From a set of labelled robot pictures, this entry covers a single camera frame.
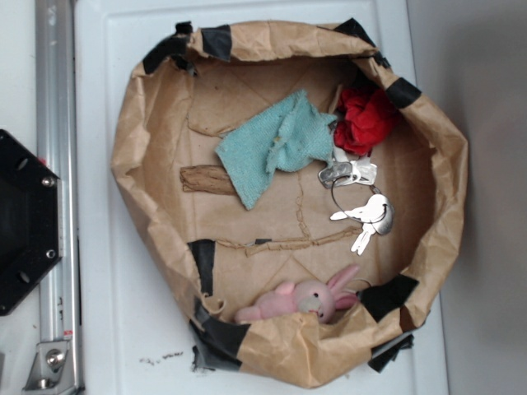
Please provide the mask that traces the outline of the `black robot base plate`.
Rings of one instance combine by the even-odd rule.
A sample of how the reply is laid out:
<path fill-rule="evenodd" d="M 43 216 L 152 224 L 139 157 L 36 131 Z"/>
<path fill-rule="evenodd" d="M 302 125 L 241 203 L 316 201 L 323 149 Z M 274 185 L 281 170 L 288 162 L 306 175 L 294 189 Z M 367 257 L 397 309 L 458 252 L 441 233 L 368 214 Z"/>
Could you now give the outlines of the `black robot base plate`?
<path fill-rule="evenodd" d="M 1 131 L 1 315 L 7 316 L 61 258 L 58 177 Z"/>

